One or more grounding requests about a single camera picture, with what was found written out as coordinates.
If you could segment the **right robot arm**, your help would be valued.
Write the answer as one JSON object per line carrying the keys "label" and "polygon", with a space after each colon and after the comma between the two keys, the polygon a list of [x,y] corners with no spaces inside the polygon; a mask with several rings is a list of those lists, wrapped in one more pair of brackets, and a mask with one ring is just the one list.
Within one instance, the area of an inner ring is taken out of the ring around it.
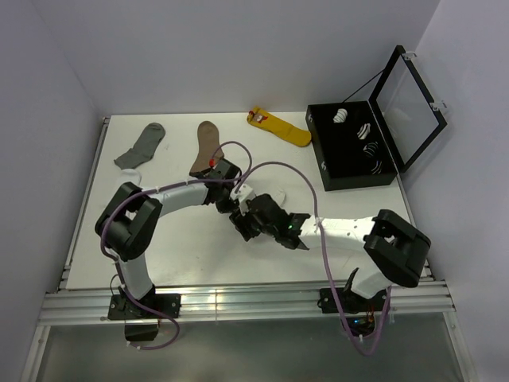
{"label": "right robot arm", "polygon": [[406,288],[419,284],[430,239],[389,209],[364,218],[321,218],[288,213],[266,193],[244,196],[234,191],[231,199],[235,210],[230,221],[246,241],[264,234],[290,250],[325,245],[367,254],[368,265],[353,272],[344,291],[344,301],[353,310],[362,310],[392,284]]}

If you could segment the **black storage box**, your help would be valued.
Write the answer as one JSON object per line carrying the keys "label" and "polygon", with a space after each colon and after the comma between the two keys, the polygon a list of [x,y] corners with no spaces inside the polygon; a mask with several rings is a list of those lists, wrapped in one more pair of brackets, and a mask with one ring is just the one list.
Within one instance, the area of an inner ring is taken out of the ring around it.
{"label": "black storage box", "polygon": [[[332,121],[339,108],[348,111],[344,123]],[[367,101],[311,104],[307,107],[305,121],[326,191],[385,186],[395,179],[396,168]],[[359,140],[357,132],[365,123],[371,124],[371,132],[364,140]],[[367,158],[363,152],[369,142],[379,144],[376,158]],[[383,162],[383,171],[371,174],[377,159]]]}

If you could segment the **grey sock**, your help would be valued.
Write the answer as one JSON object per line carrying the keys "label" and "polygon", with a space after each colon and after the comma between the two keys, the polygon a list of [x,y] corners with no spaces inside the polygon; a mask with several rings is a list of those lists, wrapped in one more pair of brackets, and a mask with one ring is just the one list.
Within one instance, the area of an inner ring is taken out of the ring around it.
{"label": "grey sock", "polygon": [[117,157],[114,164],[121,170],[135,170],[153,158],[164,137],[165,128],[160,123],[148,124],[134,145],[127,152]]}

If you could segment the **brown striped sock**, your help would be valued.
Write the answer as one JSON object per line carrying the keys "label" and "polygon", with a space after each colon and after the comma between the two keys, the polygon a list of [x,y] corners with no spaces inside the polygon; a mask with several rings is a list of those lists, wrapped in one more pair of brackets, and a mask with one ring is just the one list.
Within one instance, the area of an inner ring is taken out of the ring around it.
{"label": "brown striped sock", "polygon": [[198,154],[189,171],[191,177],[201,177],[224,157],[220,148],[220,133],[214,123],[210,121],[200,123],[197,127],[197,139]]}

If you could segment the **yellow sock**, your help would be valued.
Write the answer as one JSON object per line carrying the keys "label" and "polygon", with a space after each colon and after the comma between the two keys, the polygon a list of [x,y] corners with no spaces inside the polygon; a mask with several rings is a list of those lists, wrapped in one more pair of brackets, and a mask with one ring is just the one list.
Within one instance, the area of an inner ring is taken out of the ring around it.
{"label": "yellow sock", "polygon": [[306,147],[312,141],[309,131],[295,127],[260,107],[253,107],[248,111],[247,123],[297,147]]}

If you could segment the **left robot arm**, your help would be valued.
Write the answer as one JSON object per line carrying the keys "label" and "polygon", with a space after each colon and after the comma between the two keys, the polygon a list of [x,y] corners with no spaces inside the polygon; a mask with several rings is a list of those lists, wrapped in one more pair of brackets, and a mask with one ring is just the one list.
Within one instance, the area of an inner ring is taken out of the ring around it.
{"label": "left robot arm", "polygon": [[241,170],[226,159],[198,177],[160,188],[143,189],[128,181],[119,186],[95,223],[100,250],[111,259],[129,296],[126,308],[137,318],[152,314],[155,286],[145,252],[160,218],[192,206],[215,204],[221,212],[235,207],[230,193]]}

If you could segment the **dark striped rolled sock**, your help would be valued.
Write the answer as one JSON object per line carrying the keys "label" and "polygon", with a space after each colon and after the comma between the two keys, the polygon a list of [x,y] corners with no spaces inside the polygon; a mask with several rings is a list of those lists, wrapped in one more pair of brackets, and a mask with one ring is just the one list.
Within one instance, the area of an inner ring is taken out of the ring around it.
{"label": "dark striped rolled sock", "polygon": [[367,158],[376,158],[379,152],[379,144],[377,142],[369,142],[363,147],[363,152]]}

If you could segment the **dark rolled sock lower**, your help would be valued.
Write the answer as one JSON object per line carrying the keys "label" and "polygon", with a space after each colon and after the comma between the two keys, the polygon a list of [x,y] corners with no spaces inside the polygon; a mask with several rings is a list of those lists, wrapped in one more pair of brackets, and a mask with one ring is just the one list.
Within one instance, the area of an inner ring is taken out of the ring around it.
{"label": "dark rolled sock lower", "polygon": [[374,165],[371,168],[371,174],[380,174],[383,171],[383,162],[381,160],[375,160]]}

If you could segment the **white sock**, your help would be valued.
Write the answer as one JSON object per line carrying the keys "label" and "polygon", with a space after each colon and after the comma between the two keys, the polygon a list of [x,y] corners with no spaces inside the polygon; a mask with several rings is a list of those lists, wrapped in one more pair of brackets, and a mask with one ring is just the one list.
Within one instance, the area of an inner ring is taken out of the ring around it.
{"label": "white sock", "polygon": [[332,121],[334,123],[344,123],[347,120],[347,117],[348,111],[345,108],[339,108],[333,116]]}
{"label": "white sock", "polygon": [[286,193],[280,188],[274,189],[271,193],[271,197],[279,207],[282,207],[286,201]]}

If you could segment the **aluminium frame rail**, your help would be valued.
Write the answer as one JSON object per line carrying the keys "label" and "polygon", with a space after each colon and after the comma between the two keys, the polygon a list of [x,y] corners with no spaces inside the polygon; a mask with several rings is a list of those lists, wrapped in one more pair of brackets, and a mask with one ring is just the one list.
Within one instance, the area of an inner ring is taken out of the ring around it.
{"label": "aluminium frame rail", "polygon": [[[179,322],[221,322],[285,318],[318,318],[319,290],[327,283],[247,284],[244,286],[166,287],[159,294],[179,294]],[[110,324],[108,290],[62,290],[43,301],[38,325]],[[392,314],[454,312],[455,306],[444,281],[423,279],[407,289],[391,291]]]}

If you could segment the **white rolled sock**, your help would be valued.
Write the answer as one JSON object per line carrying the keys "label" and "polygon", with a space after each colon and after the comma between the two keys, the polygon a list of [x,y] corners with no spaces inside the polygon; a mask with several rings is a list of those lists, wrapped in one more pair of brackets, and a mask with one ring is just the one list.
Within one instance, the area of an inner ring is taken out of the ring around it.
{"label": "white rolled sock", "polygon": [[345,108],[339,108],[333,116],[332,121],[334,123],[344,123],[347,120],[347,117],[348,111]]}

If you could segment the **box lid with glass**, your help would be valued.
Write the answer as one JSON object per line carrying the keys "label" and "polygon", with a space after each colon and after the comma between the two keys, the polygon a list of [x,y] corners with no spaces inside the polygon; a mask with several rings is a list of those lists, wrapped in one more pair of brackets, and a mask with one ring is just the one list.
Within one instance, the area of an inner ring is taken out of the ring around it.
{"label": "box lid with glass", "polygon": [[447,126],[445,103],[432,97],[415,57],[396,46],[368,98],[399,173],[406,172]]}

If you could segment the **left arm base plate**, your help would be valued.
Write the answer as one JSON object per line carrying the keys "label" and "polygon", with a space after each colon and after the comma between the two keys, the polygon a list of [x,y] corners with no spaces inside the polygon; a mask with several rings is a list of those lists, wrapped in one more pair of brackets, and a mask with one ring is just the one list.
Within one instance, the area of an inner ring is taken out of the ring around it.
{"label": "left arm base plate", "polygon": [[178,318],[181,308],[180,294],[155,294],[148,300],[134,303],[124,294],[111,298],[107,319],[111,321]]}

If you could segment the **striped rolled sock upper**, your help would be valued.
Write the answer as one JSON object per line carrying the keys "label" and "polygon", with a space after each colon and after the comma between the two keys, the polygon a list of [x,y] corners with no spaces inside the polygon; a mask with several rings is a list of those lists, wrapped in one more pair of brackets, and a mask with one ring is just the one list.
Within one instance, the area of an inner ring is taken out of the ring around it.
{"label": "striped rolled sock upper", "polygon": [[365,123],[361,126],[359,131],[357,132],[357,138],[359,140],[364,140],[371,132],[371,124]]}

